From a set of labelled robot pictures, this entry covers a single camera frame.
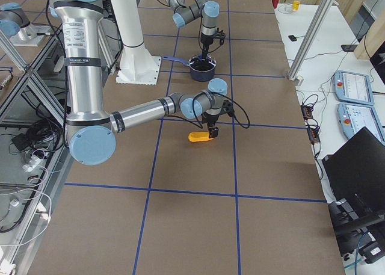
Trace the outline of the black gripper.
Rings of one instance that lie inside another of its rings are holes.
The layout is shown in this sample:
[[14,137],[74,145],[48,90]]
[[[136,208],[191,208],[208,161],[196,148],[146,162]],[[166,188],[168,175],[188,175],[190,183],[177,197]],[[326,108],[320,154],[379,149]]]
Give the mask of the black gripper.
[[220,46],[224,44],[226,34],[219,28],[202,28],[200,35],[200,42],[202,47],[202,60],[206,60],[209,53],[209,46],[213,44],[215,39],[219,40]]
[[216,126],[216,122],[224,114],[227,114],[229,117],[234,116],[233,103],[230,101],[224,101],[220,108],[207,110],[202,114],[202,122],[207,124],[209,138],[216,138],[218,136],[219,128]]

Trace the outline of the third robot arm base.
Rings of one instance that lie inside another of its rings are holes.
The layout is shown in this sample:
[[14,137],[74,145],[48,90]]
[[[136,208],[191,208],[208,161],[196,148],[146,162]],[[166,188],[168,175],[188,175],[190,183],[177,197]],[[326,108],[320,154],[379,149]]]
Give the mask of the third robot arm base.
[[20,4],[9,2],[1,5],[1,31],[14,46],[37,47],[45,36],[51,34],[49,26],[34,25]]

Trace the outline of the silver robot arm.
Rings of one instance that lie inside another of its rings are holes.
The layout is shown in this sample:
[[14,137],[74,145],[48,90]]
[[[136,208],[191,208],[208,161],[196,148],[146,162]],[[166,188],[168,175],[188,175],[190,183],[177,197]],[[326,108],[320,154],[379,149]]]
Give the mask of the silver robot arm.
[[213,0],[194,0],[191,5],[186,5],[185,0],[165,0],[173,9],[173,20],[178,28],[181,28],[200,18],[200,43],[202,44],[202,60],[206,60],[210,53],[209,48],[215,39],[223,45],[226,38],[224,31],[218,27],[220,5]]
[[[122,40],[118,83],[154,85],[158,79],[161,57],[150,54],[143,39],[137,0],[110,0]],[[202,69],[193,75],[206,81],[206,89],[197,94],[173,93],[123,111],[108,113],[103,106],[102,59],[99,24],[103,18],[102,0],[50,0],[51,13],[63,23],[64,64],[69,76],[70,114],[66,118],[67,140],[71,155],[81,164],[98,165],[110,159],[116,149],[117,133],[152,120],[182,113],[188,120],[201,118],[208,126],[208,138],[218,135],[216,121],[230,114],[226,96],[227,83],[208,73],[215,67],[209,46],[225,35],[217,27],[220,6],[212,0],[166,0],[178,27],[202,19],[202,54],[187,65]]]

